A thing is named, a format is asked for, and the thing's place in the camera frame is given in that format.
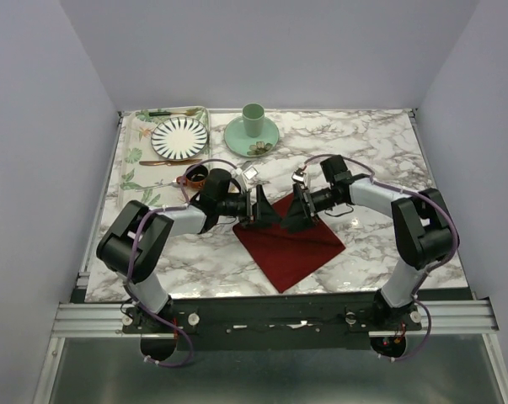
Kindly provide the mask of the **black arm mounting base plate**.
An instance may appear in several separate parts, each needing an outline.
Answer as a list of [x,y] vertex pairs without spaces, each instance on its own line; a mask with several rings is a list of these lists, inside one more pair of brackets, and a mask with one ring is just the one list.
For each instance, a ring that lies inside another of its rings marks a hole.
[[383,309],[373,292],[175,299],[166,324],[136,307],[127,309],[122,331],[144,339],[176,336],[182,349],[246,351],[370,348],[373,339],[421,330],[415,304]]

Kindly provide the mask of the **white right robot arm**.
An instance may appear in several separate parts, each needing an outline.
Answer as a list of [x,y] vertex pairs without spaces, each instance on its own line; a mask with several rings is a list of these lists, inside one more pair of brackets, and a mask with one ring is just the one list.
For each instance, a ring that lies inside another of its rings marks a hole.
[[321,160],[328,187],[312,191],[307,168],[299,167],[292,174],[293,198],[281,227],[290,233],[305,231],[314,227],[320,212],[339,205],[361,206],[391,218],[399,259],[371,309],[373,324],[391,329],[409,311],[430,272],[456,254],[457,229],[438,189],[412,191],[381,183],[371,168],[354,175],[347,167],[350,159],[341,155],[323,154]]

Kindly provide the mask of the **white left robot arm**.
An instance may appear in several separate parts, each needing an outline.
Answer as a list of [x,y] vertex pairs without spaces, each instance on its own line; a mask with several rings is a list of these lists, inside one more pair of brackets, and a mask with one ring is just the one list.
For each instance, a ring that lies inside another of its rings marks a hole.
[[243,185],[230,192],[238,177],[222,168],[208,172],[194,198],[183,206],[150,209],[140,201],[126,204],[96,248],[96,257],[123,281],[126,293],[142,312],[142,323],[152,332],[170,324],[171,297],[155,268],[170,237],[202,234],[221,217],[234,217],[246,228],[267,228],[281,221],[261,185],[255,201]]

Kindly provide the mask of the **dark red cloth napkin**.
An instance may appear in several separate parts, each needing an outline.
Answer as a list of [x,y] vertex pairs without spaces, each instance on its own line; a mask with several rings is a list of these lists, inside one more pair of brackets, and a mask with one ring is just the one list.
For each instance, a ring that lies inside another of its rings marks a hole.
[[236,225],[233,233],[280,293],[345,250],[343,242],[323,221],[293,234],[278,225],[261,229]]

